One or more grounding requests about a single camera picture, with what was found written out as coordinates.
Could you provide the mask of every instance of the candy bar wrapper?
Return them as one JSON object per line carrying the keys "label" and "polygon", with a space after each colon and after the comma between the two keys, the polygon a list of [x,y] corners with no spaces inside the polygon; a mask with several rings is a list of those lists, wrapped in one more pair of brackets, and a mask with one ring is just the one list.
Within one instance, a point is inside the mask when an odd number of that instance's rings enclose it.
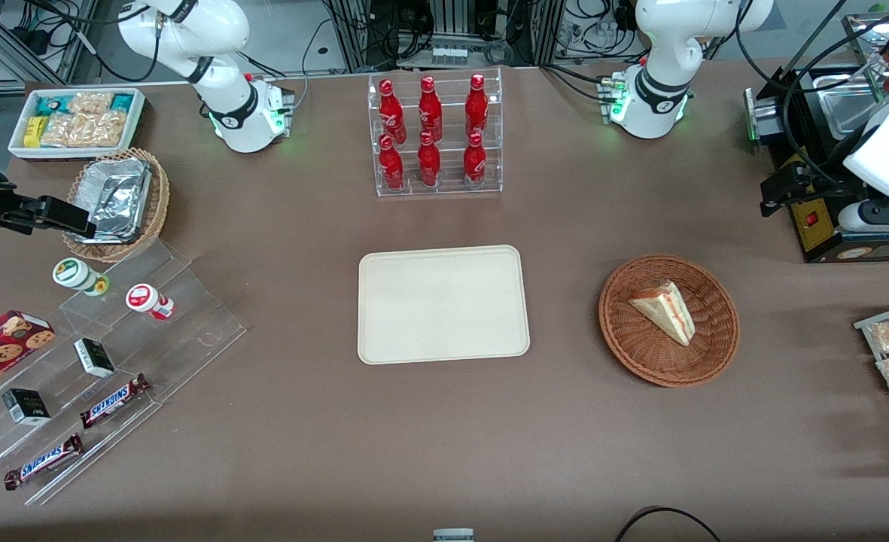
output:
{"label": "candy bar wrapper", "polygon": [[83,440],[80,439],[80,436],[77,433],[73,433],[73,435],[69,437],[69,440],[62,443],[62,445],[54,447],[54,449],[49,450],[49,452],[46,452],[23,465],[21,469],[8,471],[8,473],[6,473],[6,478],[4,479],[6,490],[13,491],[15,488],[27,483],[27,481],[36,474],[39,474],[46,469],[50,469],[50,467],[53,467],[56,463],[60,463],[68,457],[81,455],[82,453]]}
{"label": "candy bar wrapper", "polygon": [[140,394],[146,388],[149,388],[149,383],[146,382],[144,375],[140,373],[136,378],[128,381],[120,390],[114,391],[110,397],[103,399],[103,401],[94,405],[93,408],[80,414],[80,419],[83,419],[83,429],[92,428],[101,419],[113,414],[121,406],[133,400],[134,397],[137,397],[137,394]]}

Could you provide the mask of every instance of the red lid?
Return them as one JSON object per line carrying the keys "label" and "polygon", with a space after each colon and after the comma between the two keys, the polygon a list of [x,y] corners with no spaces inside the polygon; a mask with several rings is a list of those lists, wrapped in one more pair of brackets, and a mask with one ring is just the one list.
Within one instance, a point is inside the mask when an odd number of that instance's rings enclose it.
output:
{"label": "red lid", "polygon": [[378,89],[381,90],[381,96],[390,96],[394,93],[394,83],[390,82],[390,79],[382,79],[378,83]]}
{"label": "red lid", "polygon": [[140,284],[130,288],[126,295],[126,304],[134,311],[145,311],[155,301],[155,297],[159,295],[155,293],[155,288],[151,285]]}

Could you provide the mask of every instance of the wicker basket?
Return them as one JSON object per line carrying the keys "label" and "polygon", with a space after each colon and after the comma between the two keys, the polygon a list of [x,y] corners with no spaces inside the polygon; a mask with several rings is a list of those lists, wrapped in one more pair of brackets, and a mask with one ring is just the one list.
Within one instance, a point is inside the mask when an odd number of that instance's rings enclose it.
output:
{"label": "wicker basket", "polygon": [[[695,322],[688,346],[675,342],[628,303],[634,292],[670,279]],[[729,293],[710,273],[682,257],[651,254],[617,268],[598,300],[598,323],[612,352],[634,374],[670,388],[705,384],[726,367],[739,343]]]}
{"label": "wicker basket", "polygon": [[[84,245],[71,240],[65,233],[62,235],[63,242],[69,247],[76,256],[86,258],[87,260],[105,261],[114,263],[122,260],[128,254],[148,247],[155,240],[160,230],[163,229],[163,223],[166,220],[166,206],[169,204],[169,179],[166,178],[166,172],[160,166],[152,154],[141,150],[141,148],[127,148],[126,151],[114,152],[107,154],[106,157],[97,158],[96,161],[122,160],[124,158],[141,158],[151,165],[153,168],[153,176],[151,179],[151,188],[146,196],[146,209],[144,217],[142,217],[142,232],[140,237],[134,243],[128,245]],[[83,172],[76,175],[76,182],[69,189],[69,202],[76,200],[76,191],[79,190],[80,180],[83,178]]]}

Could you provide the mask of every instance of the bread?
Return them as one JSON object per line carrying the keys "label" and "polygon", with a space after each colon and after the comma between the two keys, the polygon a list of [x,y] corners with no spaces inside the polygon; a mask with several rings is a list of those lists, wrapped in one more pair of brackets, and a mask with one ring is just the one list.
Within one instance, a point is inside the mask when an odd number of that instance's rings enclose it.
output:
{"label": "bread", "polygon": [[637,291],[628,299],[628,303],[682,346],[688,346],[695,336],[695,322],[692,322],[685,299],[682,299],[681,292],[672,281]]}

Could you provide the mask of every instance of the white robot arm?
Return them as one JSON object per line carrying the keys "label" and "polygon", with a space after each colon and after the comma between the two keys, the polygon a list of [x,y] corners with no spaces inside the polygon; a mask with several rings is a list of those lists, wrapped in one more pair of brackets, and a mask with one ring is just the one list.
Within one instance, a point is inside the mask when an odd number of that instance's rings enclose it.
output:
{"label": "white robot arm", "polygon": [[120,9],[120,34],[135,52],[158,58],[193,84],[210,109],[217,135],[238,152],[260,151],[289,130],[293,96],[249,81],[230,54],[241,51],[251,27],[232,0],[149,0]]}
{"label": "white robot arm", "polygon": [[[738,0],[639,0],[635,20],[651,40],[647,64],[616,72],[610,80],[610,121],[628,133],[654,139],[671,131],[685,106],[689,83],[702,65],[696,38],[718,38],[735,28]],[[774,0],[755,0],[742,20],[743,32],[760,27]]]}

